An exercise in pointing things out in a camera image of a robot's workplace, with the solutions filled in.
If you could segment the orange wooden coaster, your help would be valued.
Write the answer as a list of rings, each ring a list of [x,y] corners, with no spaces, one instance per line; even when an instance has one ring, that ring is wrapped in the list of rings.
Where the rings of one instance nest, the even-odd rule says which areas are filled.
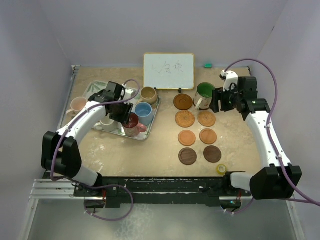
[[[217,141],[217,134],[210,128],[203,129],[199,134],[200,140],[207,145],[212,145]]]
[[[183,146],[192,146],[195,141],[196,141],[196,136],[195,134],[190,131],[190,130],[182,130],[178,134],[178,141],[183,145]]]

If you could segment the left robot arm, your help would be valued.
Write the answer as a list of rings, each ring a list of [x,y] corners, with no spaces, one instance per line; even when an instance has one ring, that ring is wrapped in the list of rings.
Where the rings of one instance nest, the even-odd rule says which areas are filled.
[[[84,108],[64,127],[56,132],[48,131],[42,139],[41,166],[50,172],[56,182],[67,178],[85,186],[91,196],[103,191],[100,173],[84,166],[79,145],[96,123],[104,117],[126,124],[129,121],[134,96],[125,98],[126,85],[108,82],[105,89],[94,93]]]

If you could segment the brown ringed coaster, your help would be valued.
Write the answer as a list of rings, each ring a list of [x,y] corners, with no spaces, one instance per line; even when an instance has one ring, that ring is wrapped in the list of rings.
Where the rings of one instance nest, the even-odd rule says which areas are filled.
[[[193,105],[193,99],[187,95],[187,94],[178,94],[174,100],[173,100],[173,105],[178,109],[178,110],[188,110],[192,107]]]

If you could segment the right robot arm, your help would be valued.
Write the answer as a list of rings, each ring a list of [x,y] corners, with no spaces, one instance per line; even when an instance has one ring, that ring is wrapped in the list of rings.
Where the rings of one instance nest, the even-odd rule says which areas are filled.
[[[258,149],[261,170],[252,175],[244,171],[226,173],[222,190],[228,196],[240,189],[251,193],[256,200],[289,199],[294,193],[286,177],[297,186],[302,170],[293,166],[286,156],[272,122],[271,109],[266,99],[258,98],[257,79],[239,77],[233,71],[222,71],[223,87],[212,91],[210,109],[214,113],[237,110],[251,130]]]

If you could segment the tan brown mug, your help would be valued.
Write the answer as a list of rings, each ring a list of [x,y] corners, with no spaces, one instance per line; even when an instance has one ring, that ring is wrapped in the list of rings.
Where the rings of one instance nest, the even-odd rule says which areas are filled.
[[[153,105],[158,100],[157,91],[152,87],[144,87],[140,92],[140,99],[139,102],[145,102],[150,105]]]

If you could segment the orange wooden coaster front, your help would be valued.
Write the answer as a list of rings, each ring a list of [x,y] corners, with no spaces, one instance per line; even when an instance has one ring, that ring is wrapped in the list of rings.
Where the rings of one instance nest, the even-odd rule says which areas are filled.
[[[195,141],[196,141],[196,136],[195,134],[190,131],[190,130],[182,130],[178,134],[178,141],[183,145],[183,146],[192,146]]]

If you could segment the light blue mug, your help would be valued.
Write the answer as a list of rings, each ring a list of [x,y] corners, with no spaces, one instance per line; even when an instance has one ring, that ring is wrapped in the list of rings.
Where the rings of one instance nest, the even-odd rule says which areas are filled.
[[[135,106],[135,114],[139,118],[139,122],[145,126],[149,125],[153,118],[153,108],[147,102],[140,102]]]

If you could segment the red pink mug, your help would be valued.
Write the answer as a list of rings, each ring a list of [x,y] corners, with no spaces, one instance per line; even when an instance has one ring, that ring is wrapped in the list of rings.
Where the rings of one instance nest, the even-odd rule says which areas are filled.
[[[122,127],[128,137],[136,137],[140,133],[147,131],[147,127],[139,122],[139,117],[135,113],[129,115],[128,123],[123,123]]]

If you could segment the woven rattan coaster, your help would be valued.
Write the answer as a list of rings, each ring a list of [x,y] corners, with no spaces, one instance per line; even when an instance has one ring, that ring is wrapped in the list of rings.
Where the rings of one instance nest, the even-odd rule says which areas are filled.
[[[198,122],[204,127],[212,127],[216,123],[216,116],[209,111],[202,111],[198,114]]]
[[[182,128],[189,128],[195,123],[195,116],[188,110],[182,110],[176,113],[175,122]]]

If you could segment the dark walnut coaster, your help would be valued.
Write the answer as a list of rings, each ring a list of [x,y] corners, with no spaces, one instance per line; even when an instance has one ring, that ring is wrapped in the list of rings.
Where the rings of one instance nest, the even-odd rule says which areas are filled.
[[[185,147],[179,151],[178,158],[182,164],[190,166],[197,161],[197,153],[192,148]]]
[[[214,145],[207,146],[203,151],[203,155],[204,158],[210,163],[217,163],[222,158],[221,150]]]

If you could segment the green mug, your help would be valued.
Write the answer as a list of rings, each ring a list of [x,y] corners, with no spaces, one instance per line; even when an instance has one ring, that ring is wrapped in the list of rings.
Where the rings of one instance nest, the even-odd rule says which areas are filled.
[[[210,108],[215,89],[215,86],[208,82],[202,82],[197,86],[193,99],[193,105],[197,111],[205,111]]]

